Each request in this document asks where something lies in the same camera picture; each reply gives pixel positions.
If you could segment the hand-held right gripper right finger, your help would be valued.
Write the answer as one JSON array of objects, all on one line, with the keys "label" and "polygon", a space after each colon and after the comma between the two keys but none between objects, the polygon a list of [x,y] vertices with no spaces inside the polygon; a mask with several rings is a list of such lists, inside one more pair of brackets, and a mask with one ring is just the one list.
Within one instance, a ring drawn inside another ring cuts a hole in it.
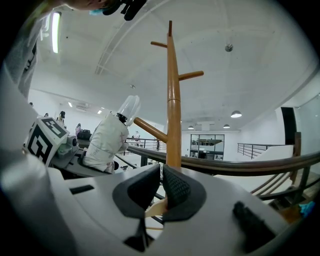
[{"label": "hand-held right gripper right finger", "polygon": [[167,196],[167,212],[164,222],[186,221],[204,205],[207,193],[197,180],[165,164],[162,170],[162,185]]}]

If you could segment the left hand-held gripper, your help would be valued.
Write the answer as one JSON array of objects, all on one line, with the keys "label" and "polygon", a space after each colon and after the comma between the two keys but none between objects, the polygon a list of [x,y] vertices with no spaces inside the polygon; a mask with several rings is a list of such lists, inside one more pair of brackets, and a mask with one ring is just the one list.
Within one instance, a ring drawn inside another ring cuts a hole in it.
[{"label": "left hand-held gripper", "polygon": [[77,137],[71,135],[52,117],[38,117],[30,129],[24,149],[46,167],[61,171],[64,177],[96,177],[107,175],[83,164],[86,152]]}]

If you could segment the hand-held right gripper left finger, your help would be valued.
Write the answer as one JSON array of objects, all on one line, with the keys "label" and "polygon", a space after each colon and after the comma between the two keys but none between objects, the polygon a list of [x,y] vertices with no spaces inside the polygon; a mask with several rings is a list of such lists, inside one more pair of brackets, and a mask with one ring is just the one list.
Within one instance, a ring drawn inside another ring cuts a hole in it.
[{"label": "hand-held right gripper left finger", "polygon": [[149,246],[146,232],[146,210],[160,186],[160,165],[151,165],[143,172],[119,183],[112,192],[112,199],[125,216],[139,220],[134,235],[124,240],[127,246],[143,252]]}]

